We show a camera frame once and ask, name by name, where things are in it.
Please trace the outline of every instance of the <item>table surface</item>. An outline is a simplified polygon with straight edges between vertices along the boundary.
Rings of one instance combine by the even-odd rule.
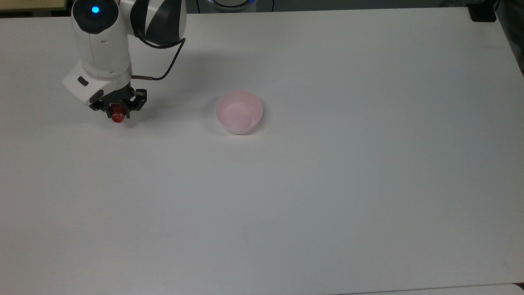
[[[410,291],[392,291],[392,292],[381,292],[380,293],[380,295],[523,295],[523,294],[524,294],[524,290],[522,290],[517,285],[513,285],[513,284],[410,290]]]
[[[524,81],[466,8],[189,15],[123,124],[69,18],[0,19],[0,293],[320,295],[524,281]],[[175,48],[130,40],[136,75]],[[218,97],[265,107],[224,131]]]

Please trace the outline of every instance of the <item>red object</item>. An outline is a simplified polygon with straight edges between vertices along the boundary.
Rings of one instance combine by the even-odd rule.
[[[122,123],[126,118],[126,110],[119,103],[110,104],[109,111],[111,112],[111,119],[115,123]]]

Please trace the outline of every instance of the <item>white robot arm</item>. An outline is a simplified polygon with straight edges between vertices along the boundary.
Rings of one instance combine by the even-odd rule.
[[[132,78],[165,77],[132,76],[127,34],[155,48],[180,44],[176,56],[185,41],[185,0],[76,0],[71,20],[80,61],[62,83],[81,103],[115,122],[147,101],[146,90],[131,87]]]

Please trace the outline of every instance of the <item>plastic bowl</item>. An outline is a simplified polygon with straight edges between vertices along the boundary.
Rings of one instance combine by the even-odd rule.
[[[232,134],[246,134],[260,121],[262,102],[249,91],[235,90],[218,100],[215,113],[227,131]]]

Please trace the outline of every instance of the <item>black cable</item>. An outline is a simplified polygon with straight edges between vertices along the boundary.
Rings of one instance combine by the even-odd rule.
[[[185,38],[182,38],[180,41],[177,42],[177,44],[180,44],[180,46],[178,47],[178,50],[177,50],[177,53],[174,55],[173,57],[173,61],[171,61],[171,64],[169,65],[169,68],[167,69],[166,73],[164,73],[162,75],[162,77],[159,77],[159,78],[153,78],[153,77],[150,77],[150,76],[136,76],[136,75],[132,75],[131,76],[131,79],[139,79],[139,80],[150,80],[150,81],[160,81],[162,80],[163,78],[165,78],[169,72],[171,71],[171,68],[173,67],[174,65],[174,62],[177,60],[177,57],[178,57],[178,54],[180,53],[180,50],[182,50],[182,46],[184,46],[184,43],[185,43]],[[163,47],[163,46],[152,46],[154,48],[168,48],[168,47]]]
[[[497,1],[497,4],[496,4],[495,7],[493,8],[493,10],[497,10],[499,4],[500,4],[500,0]]]

